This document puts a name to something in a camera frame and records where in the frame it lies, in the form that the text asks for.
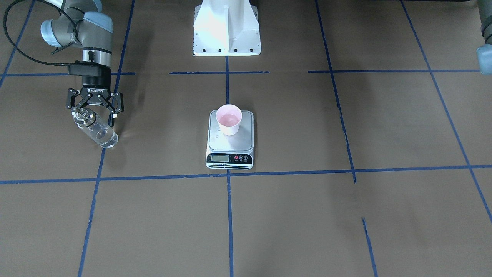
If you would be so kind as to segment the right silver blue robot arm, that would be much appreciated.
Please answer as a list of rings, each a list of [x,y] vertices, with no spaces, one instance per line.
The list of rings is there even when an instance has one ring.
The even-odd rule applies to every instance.
[[[124,111],[123,97],[111,91],[113,21],[102,13],[100,0],[49,0],[60,17],[46,20],[40,27],[44,41],[57,51],[81,49],[81,61],[67,64],[68,74],[81,77],[81,90],[67,97],[67,108],[104,106],[109,125]]]

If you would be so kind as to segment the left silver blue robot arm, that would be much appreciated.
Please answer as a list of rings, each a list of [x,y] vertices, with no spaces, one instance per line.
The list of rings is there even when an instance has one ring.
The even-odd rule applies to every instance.
[[[479,69],[483,75],[492,74],[492,1],[478,0],[478,11],[481,19],[481,35],[485,44],[476,50]]]

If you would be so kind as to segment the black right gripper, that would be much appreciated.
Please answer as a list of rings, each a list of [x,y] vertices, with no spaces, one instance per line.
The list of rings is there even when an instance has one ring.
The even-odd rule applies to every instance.
[[[111,76],[81,77],[82,89],[69,88],[67,91],[66,108],[85,108],[89,101],[96,101],[97,95],[101,95],[101,104],[109,111],[109,126],[113,127],[118,114],[124,111],[123,95],[120,92],[111,94]]]

